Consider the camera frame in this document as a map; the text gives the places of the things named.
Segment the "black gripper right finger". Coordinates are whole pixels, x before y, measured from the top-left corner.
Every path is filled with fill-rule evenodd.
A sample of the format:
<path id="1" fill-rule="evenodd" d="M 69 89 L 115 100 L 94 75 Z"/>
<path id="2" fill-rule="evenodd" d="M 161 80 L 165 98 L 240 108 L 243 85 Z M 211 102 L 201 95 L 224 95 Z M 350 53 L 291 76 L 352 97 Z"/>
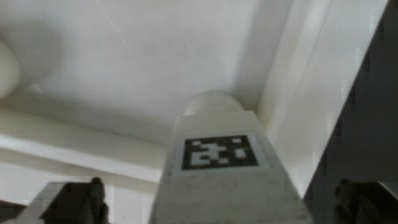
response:
<path id="1" fill-rule="evenodd" d="M 336 224 L 398 224 L 398 183 L 343 179 L 336 198 Z"/>

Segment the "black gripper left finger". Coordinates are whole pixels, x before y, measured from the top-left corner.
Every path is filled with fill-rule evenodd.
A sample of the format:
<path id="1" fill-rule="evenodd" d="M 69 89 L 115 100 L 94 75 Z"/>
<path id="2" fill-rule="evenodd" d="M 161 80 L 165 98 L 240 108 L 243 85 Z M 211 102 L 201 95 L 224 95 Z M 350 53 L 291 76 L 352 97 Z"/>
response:
<path id="1" fill-rule="evenodd" d="M 99 177 L 67 182 L 41 214 L 44 224 L 108 224 L 105 185 Z"/>

